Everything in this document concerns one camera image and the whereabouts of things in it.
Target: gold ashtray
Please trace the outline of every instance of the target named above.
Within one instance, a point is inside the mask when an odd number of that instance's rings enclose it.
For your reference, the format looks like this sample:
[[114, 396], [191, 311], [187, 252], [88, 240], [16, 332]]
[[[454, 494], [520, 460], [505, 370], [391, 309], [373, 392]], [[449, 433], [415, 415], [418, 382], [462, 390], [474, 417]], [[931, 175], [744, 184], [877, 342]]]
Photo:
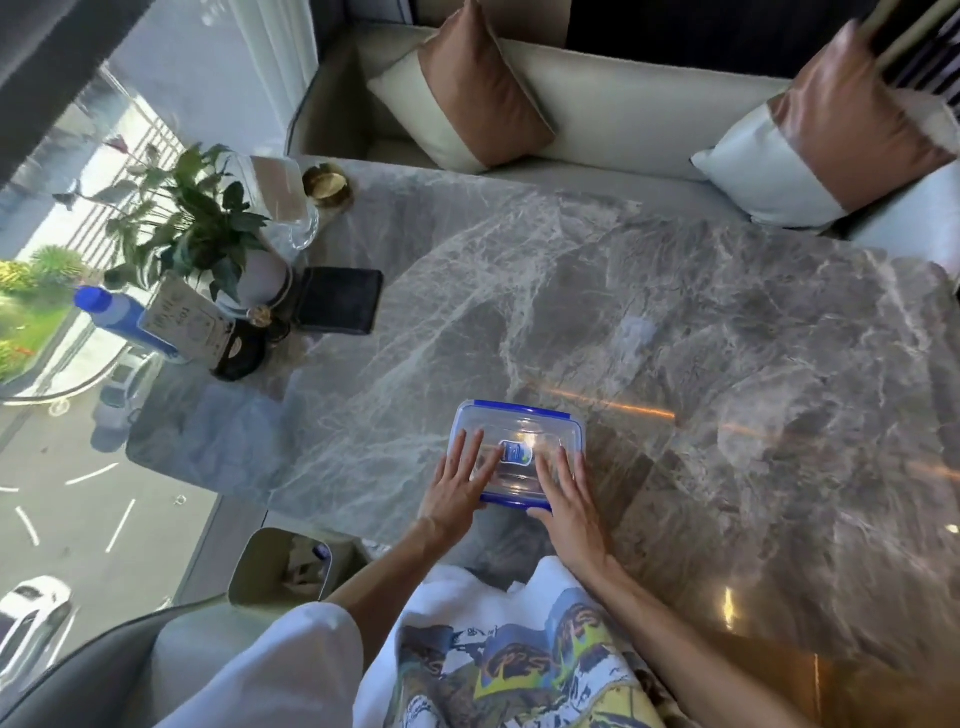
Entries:
[[303, 191], [318, 207], [339, 207], [349, 201], [350, 182], [344, 170], [326, 162], [303, 173]]

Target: parked car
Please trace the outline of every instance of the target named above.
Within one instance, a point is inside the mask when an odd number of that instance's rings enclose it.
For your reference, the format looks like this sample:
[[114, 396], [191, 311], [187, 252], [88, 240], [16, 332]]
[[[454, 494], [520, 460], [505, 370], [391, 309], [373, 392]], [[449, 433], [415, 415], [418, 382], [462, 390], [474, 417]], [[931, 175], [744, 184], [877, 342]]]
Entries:
[[131, 347], [121, 354], [93, 410], [96, 427], [90, 445], [94, 449], [116, 452], [123, 446], [162, 364], [158, 353], [140, 347]]
[[70, 615], [70, 594], [59, 579], [38, 576], [0, 599], [0, 692], [26, 684]]

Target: bush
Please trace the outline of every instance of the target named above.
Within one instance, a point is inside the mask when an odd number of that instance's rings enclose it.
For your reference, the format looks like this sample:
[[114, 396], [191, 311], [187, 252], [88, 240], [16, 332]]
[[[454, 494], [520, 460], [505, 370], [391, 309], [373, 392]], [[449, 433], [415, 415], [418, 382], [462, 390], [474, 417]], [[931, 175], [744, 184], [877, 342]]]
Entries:
[[19, 374], [28, 358], [12, 341], [0, 341], [0, 379]]
[[27, 317], [19, 303], [12, 299], [0, 300], [0, 337], [11, 338], [26, 323]]
[[77, 251], [47, 245], [31, 257], [30, 270], [40, 283], [72, 285], [86, 273], [84, 259]]
[[0, 291], [23, 293], [36, 288], [36, 276], [31, 266], [19, 260], [0, 260]]

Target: green grass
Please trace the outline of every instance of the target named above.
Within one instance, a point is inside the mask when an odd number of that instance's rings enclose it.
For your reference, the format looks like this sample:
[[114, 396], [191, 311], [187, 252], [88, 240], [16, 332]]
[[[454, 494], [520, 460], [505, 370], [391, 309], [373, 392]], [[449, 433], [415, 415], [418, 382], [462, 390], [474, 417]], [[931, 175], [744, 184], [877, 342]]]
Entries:
[[34, 299], [26, 302], [18, 301], [14, 297], [5, 297], [4, 318], [9, 322], [15, 317], [16, 327], [8, 328], [0, 339], [10, 342], [19, 350], [30, 353], [25, 355], [22, 363], [15, 368], [0, 372], [0, 382], [10, 381], [28, 371], [43, 352], [43, 348], [57, 333], [57, 329], [60, 328], [71, 308], [69, 302], [65, 302], [62, 297], [58, 298], [60, 301], [45, 302]]
[[34, 356], [43, 351], [43, 346], [50, 341], [63, 319], [70, 312], [70, 305], [61, 305], [46, 310], [27, 311], [25, 327], [17, 331], [8, 339], [19, 349], [27, 349]]

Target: leather pillow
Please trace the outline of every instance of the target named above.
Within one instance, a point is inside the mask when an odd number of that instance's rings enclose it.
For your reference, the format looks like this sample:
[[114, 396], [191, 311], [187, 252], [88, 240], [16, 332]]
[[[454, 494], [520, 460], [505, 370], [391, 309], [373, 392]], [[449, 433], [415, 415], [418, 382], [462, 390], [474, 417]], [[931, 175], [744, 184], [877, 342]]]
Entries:
[[367, 86], [437, 166], [452, 172], [486, 172], [554, 140], [477, 0]]
[[784, 93], [691, 161], [755, 222], [820, 228], [954, 159], [898, 104], [850, 22]]

